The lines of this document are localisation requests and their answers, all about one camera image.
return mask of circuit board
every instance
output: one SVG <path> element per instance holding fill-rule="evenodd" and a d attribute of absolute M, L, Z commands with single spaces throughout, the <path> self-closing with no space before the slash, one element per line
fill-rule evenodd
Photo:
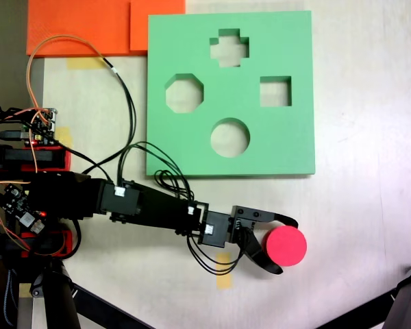
<path fill-rule="evenodd" d="M 32 125 L 36 127 L 38 130 L 42 131 L 44 135 L 41 136 L 35 132 L 32 132 L 32 145 L 36 146 L 51 146 L 55 142 L 52 141 L 55 138 L 55 129 L 56 129 L 56 114 L 58 111 L 55 108 L 47 108 L 48 112 L 43 112 L 41 115 L 48 120 L 48 124 L 42 122 L 42 120 L 38 117 L 35 118 Z M 25 146 L 30 146 L 29 141 L 29 128 L 27 126 L 23 126 L 22 131 L 22 139 L 24 140 Z"/>
<path fill-rule="evenodd" d="M 33 233 L 39 234 L 45 227 L 46 214 L 32 211 L 26 194 L 15 185 L 7 185 L 5 194 L 0 194 L 0 207 L 11 219 L 16 219 Z"/>

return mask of table surface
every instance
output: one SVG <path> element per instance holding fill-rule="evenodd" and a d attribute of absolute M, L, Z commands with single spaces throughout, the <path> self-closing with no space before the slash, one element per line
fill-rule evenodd
<path fill-rule="evenodd" d="M 188 13 L 269 10 L 312 11 L 316 174 L 191 186 L 211 210 L 239 204 L 296 218 L 308 253 L 280 276 L 243 258 L 231 288 L 218 289 L 172 231 L 84 220 L 82 246 L 65 262 L 72 279 L 156 328 L 315 328 L 393 288 L 411 265 L 411 0 L 187 0 Z M 110 60 L 145 140 L 147 60 Z M 92 159 L 125 142 L 127 105 L 109 70 L 46 59 L 43 104 Z M 74 171 L 87 166 L 73 158 Z M 116 163 L 105 168 L 114 176 Z M 154 186 L 138 152 L 125 177 Z M 43 328 L 41 313 L 33 328 Z"/>

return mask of yellow tape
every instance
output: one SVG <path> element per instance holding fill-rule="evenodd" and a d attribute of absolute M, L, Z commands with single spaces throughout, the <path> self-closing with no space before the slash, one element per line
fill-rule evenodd
<path fill-rule="evenodd" d="M 216 254 L 216 261 L 220 263 L 230 263 L 231 254 L 229 252 L 219 252 Z M 216 264 L 216 269 L 227 269 L 228 265 Z M 230 289 L 232 287 L 232 274 L 229 273 L 226 276 L 216 277 L 216 287 L 220 290 Z"/>
<path fill-rule="evenodd" d="M 105 67 L 105 62 L 100 57 L 72 57 L 66 61 L 68 70 L 96 70 Z"/>
<path fill-rule="evenodd" d="M 73 147 L 73 139 L 71 138 L 69 127 L 57 127 L 55 131 L 55 138 L 67 147 Z"/>
<path fill-rule="evenodd" d="M 32 298 L 30 293 L 30 283 L 20 283 L 18 296 L 20 298 Z"/>

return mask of red ball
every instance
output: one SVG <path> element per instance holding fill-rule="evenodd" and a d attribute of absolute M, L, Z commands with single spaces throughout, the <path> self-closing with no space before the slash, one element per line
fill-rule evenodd
<path fill-rule="evenodd" d="M 280 266 L 293 266 L 300 263 L 308 250 L 303 233 L 292 226 L 275 228 L 265 238 L 266 253 Z"/>

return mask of green foam board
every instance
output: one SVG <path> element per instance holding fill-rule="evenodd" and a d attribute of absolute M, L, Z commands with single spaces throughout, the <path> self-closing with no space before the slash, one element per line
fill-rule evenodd
<path fill-rule="evenodd" d="M 237 67 L 210 56 L 219 36 L 249 45 Z M 166 104 L 176 79 L 195 77 L 203 102 L 190 113 Z M 288 106 L 264 107 L 260 82 L 290 84 Z M 216 125 L 234 119 L 249 131 L 248 148 L 226 158 L 212 148 Z M 188 14 L 149 17 L 147 140 L 185 175 L 313 174 L 314 107 L 310 12 Z M 163 168 L 147 156 L 147 174 Z"/>

